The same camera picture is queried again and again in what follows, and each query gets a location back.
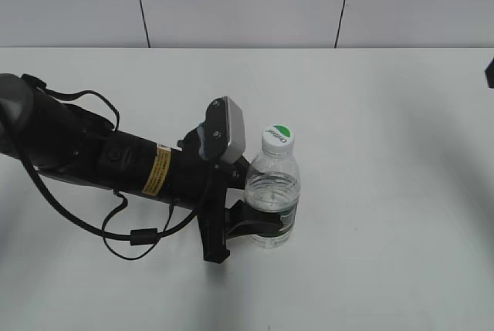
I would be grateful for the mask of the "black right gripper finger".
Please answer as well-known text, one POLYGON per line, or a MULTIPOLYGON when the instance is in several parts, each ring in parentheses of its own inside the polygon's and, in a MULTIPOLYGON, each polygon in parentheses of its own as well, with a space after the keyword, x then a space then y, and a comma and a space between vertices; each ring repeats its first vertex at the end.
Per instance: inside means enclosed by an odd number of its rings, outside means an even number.
POLYGON ((490 89, 494 88, 494 59, 486 67, 485 70, 487 85, 490 89))

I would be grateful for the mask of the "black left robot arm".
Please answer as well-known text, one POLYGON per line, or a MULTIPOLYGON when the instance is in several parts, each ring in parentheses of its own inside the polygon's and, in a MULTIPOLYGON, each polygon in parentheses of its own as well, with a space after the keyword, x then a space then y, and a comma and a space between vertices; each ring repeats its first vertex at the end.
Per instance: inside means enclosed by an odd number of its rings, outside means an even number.
POLYGON ((64 208, 44 177, 110 190, 122 208, 129 194, 187 208, 188 220, 198 222, 207 262, 227 259, 230 238, 282 228, 278 213, 256 210, 244 201, 225 205, 229 190, 244 188, 249 169, 242 111, 227 96, 212 100, 205 120, 176 147, 125 133, 117 121, 77 106, 78 98, 78 93, 48 89, 35 76, 1 76, 1 152, 20 160, 41 195, 73 224, 104 242, 147 249, 182 229, 177 224, 117 234, 93 226, 64 208))

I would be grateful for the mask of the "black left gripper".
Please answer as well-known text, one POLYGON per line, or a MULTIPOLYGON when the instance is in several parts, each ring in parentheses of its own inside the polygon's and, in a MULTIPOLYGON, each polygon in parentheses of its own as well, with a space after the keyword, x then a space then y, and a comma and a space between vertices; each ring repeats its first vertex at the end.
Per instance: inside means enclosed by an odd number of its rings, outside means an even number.
POLYGON ((259 211, 242 200, 225 206, 230 189, 243 191, 249 162, 241 156, 234 164, 204 160, 204 128, 197 127, 178 142, 195 179, 189 192, 198 192, 192 203, 198 219, 203 259, 221 264, 230 255, 228 239, 246 235, 270 235, 281 230, 279 213, 259 211))

